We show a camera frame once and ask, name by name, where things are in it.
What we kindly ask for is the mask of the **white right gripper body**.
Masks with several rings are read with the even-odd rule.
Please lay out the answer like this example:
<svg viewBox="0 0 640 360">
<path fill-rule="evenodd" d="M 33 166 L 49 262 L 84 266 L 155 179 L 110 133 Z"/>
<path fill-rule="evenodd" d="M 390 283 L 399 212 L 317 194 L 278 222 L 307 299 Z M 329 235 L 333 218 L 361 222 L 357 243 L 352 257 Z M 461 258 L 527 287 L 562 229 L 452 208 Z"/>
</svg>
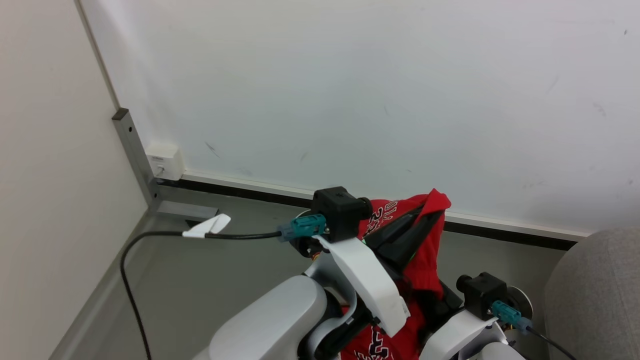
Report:
<svg viewBox="0 0 640 360">
<path fill-rule="evenodd" d="M 429 337 L 419 359 L 450 360 L 494 321 L 495 317 L 483 320 L 469 310 L 456 313 Z"/>
</svg>

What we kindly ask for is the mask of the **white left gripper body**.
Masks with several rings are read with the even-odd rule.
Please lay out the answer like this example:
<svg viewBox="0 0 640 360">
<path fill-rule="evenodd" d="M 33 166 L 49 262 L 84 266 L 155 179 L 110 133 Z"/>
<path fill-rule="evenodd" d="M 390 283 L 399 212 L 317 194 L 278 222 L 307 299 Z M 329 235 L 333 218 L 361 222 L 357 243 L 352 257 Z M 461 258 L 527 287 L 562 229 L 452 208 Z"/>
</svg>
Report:
<svg viewBox="0 0 640 360">
<path fill-rule="evenodd" d="M 400 332 L 410 317 L 409 308 L 375 253 L 358 237 L 332 243 L 319 235 L 318 241 L 371 315 L 379 320 L 378 326 L 389 337 Z"/>
</svg>

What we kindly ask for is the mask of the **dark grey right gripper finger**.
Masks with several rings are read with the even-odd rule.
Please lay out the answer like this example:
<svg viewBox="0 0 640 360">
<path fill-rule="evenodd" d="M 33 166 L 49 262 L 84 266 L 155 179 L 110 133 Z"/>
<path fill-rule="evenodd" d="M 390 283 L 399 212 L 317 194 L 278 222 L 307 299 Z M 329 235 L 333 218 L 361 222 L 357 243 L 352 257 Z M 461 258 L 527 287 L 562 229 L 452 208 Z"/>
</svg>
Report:
<svg viewBox="0 0 640 360">
<path fill-rule="evenodd" d="M 462 299 L 446 284 L 440 282 L 442 294 L 425 291 L 425 321 L 428 329 L 439 329 L 462 308 Z"/>
</svg>

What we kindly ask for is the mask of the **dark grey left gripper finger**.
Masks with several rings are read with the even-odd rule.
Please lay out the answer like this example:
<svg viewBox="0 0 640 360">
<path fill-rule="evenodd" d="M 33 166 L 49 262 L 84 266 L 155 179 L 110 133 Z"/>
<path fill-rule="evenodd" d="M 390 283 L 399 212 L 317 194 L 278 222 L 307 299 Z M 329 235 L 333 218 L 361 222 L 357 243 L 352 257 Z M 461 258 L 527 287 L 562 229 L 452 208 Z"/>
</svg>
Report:
<svg viewBox="0 0 640 360">
<path fill-rule="evenodd" d="M 373 251 L 385 248 L 404 249 L 412 247 L 414 243 L 422 242 L 425 237 L 425 226 L 419 219 L 423 206 L 416 207 L 409 212 L 393 219 L 390 223 L 364 236 L 364 243 Z"/>
<path fill-rule="evenodd" d="M 411 259 L 418 253 L 418 250 L 421 248 L 423 242 L 428 237 L 432 229 L 435 227 L 435 224 L 441 219 L 444 214 L 443 210 L 437 210 L 434 212 L 428 212 L 426 214 L 420 214 L 419 220 L 422 221 L 422 225 L 424 225 L 424 235 L 421 242 L 414 243 L 413 246 L 408 246 L 406 248 L 385 248 L 385 263 L 394 272 L 400 274 L 404 272 L 406 267 L 408 266 Z"/>
</svg>

